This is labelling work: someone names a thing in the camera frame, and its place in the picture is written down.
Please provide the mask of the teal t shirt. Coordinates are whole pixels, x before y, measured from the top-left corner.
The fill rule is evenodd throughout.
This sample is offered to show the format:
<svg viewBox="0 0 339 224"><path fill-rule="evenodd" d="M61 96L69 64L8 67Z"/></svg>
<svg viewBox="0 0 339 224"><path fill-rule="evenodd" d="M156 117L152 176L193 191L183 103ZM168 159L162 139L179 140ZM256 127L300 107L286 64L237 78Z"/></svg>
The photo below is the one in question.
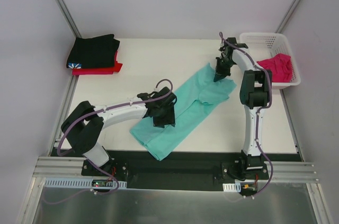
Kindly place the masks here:
<svg viewBox="0 0 339 224"><path fill-rule="evenodd" d="M144 118L130 129L130 134L156 160L165 159L236 88L233 80L214 82L214 77L215 70L206 64L175 91L174 127L157 128L151 118Z"/></svg>

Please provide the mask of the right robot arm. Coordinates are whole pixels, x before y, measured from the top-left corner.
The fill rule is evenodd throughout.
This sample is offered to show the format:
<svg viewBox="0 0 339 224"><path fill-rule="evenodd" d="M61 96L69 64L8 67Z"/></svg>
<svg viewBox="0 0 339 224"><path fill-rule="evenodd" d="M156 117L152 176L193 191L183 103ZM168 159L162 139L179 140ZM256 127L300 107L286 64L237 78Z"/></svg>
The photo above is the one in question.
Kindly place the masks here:
<svg viewBox="0 0 339 224"><path fill-rule="evenodd" d="M231 75L231 68L237 65L243 73L239 99L245 110L245 141L239 161L227 169L227 174L244 181L266 169L266 154L262 149L262 123L266 109L272 105L272 73L260 66L248 53L245 43L236 38L225 39L219 33L220 56L216 58L213 81L217 82Z"/></svg>

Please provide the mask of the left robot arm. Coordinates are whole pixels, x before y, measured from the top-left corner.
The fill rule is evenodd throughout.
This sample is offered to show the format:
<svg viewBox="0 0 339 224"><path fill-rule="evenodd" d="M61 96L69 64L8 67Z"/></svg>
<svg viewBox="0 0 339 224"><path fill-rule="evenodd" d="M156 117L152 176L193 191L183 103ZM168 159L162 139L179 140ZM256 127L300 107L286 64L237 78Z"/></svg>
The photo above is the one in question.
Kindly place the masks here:
<svg viewBox="0 0 339 224"><path fill-rule="evenodd" d="M98 143L102 130L133 119L151 118L151 125L164 128L175 126L174 105L177 96L164 87L159 92L140 93L125 103L91 105L82 101L61 125L63 137L57 148L58 156L74 152L84 156L101 176L111 172L113 162Z"/></svg>

